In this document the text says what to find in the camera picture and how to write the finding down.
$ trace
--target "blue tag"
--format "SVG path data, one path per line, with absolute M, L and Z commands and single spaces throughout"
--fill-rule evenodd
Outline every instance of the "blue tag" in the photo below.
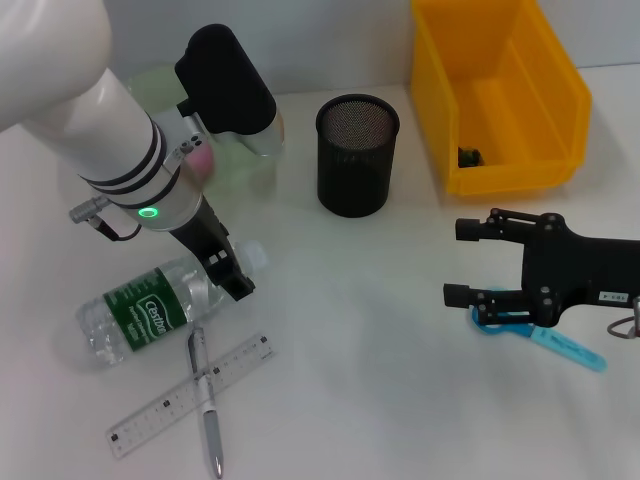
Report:
M 536 327 L 531 334 L 531 341 L 596 372 L 607 369 L 607 361 L 602 356 L 551 328 Z

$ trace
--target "black cable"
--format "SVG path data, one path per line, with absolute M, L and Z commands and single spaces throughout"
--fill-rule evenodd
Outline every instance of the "black cable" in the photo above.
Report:
M 607 332 L 609 332 L 609 334 L 613 335 L 614 337 L 624 338 L 625 340 L 631 340 L 632 337 L 630 337 L 629 334 L 616 332 L 613 329 L 625 323 L 633 322 L 634 320 L 635 320 L 634 317 L 627 317 L 627 318 L 623 318 L 622 320 L 618 320 L 617 322 L 613 322 L 611 325 L 607 327 Z
M 140 230 L 142 230 L 142 225 L 138 224 L 133 233 L 127 235 L 126 237 L 121 237 L 120 235 L 118 235 L 118 232 L 111 228 L 107 222 L 100 218 L 99 215 L 94 215 L 93 217 L 89 218 L 87 220 L 87 223 L 112 242 L 126 242 L 127 240 L 131 240 L 132 238 L 134 238 L 140 233 Z
M 131 233 L 130 235 L 127 235 L 126 237 L 118 237 L 117 241 L 118 242 L 126 242 L 127 240 L 131 240 L 132 238 L 134 238 L 136 235 L 138 235 L 140 233 L 140 230 L 142 230 L 142 225 L 138 224 L 138 226 L 133 231 L 133 233 Z

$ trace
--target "white wall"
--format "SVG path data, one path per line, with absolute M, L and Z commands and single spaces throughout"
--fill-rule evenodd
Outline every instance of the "white wall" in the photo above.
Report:
M 573 62 L 640 63 L 639 0 L 538 0 Z
M 639 0 L 538 0 L 578 66 L 640 62 Z M 406 82 L 409 0 L 105 0 L 121 78 L 175 62 L 199 27 L 229 25 L 269 87 Z
M 105 0 L 120 78 L 175 62 L 209 23 L 231 27 L 274 91 L 404 82 L 409 0 Z

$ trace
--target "green bottle label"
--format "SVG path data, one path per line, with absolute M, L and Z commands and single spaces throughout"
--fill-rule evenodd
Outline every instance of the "green bottle label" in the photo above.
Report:
M 104 300 L 134 352 L 187 323 L 159 268 L 105 293 Z

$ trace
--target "clear ruler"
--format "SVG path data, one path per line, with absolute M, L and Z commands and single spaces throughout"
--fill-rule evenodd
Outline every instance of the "clear ruler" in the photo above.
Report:
M 214 360 L 209 364 L 213 392 L 219 394 L 267 362 L 274 354 L 267 337 L 258 334 Z M 107 441 L 113 455 L 117 459 L 124 457 L 204 403 L 206 399 L 199 394 L 196 384 L 202 371 L 107 430 Z

